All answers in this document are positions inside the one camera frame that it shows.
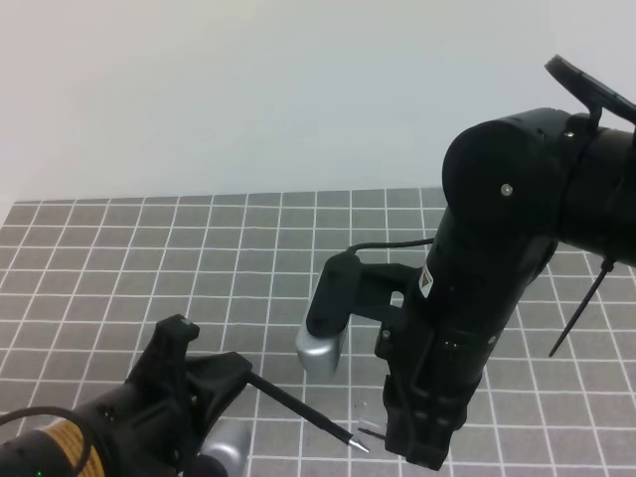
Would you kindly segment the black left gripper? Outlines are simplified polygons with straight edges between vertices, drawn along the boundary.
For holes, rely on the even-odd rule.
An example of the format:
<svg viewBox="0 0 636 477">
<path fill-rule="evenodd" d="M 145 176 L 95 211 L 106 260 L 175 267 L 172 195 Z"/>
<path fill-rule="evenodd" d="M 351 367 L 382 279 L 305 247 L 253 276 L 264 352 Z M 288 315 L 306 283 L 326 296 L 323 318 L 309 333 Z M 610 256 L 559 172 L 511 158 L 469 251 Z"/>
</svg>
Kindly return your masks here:
<svg viewBox="0 0 636 477">
<path fill-rule="evenodd" d="M 236 352 L 186 360 L 199 327 L 182 315 L 156 323 L 126 382 L 88 404 L 106 476 L 177 476 L 242 393 L 252 363 Z"/>
</svg>

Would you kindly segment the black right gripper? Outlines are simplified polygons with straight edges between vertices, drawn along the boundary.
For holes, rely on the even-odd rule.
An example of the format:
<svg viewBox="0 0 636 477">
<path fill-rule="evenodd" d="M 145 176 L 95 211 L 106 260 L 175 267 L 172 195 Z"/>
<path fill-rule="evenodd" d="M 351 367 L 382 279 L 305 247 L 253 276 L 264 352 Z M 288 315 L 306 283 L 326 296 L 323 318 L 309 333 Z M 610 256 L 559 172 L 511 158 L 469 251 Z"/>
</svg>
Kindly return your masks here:
<svg viewBox="0 0 636 477">
<path fill-rule="evenodd" d="M 355 284 L 351 311 L 380 322 L 375 352 L 390 369 L 385 447 L 437 470 L 507 323 L 507 268 L 363 264 Z"/>
</svg>

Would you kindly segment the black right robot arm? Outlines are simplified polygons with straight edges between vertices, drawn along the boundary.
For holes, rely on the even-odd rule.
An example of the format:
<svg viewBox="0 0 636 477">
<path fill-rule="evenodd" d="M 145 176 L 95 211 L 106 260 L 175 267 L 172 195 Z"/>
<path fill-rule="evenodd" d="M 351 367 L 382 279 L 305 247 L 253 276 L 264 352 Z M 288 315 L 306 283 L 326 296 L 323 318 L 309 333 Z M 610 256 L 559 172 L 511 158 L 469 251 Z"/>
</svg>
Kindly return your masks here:
<svg viewBox="0 0 636 477">
<path fill-rule="evenodd" d="M 363 265 L 355 311 L 382 324 L 386 450 L 438 469 L 526 288 L 560 243 L 635 261 L 635 137 L 538 109 L 461 133 L 421 268 Z"/>
</svg>

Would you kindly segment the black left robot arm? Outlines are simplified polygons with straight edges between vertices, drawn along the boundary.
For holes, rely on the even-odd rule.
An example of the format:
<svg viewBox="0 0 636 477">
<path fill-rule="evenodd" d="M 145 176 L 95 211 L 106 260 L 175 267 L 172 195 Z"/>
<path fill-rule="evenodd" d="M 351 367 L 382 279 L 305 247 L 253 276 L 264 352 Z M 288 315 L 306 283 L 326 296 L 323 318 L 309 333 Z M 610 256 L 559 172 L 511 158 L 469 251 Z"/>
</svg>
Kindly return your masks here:
<svg viewBox="0 0 636 477">
<path fill-rule="evenodd" d="M 4 476 L 176 476 L 245 388 L 238 353 L 190 357 L 199 328 L 181 315 L 158 322 L 124 383 L 1 445 Z"/>
</svg>

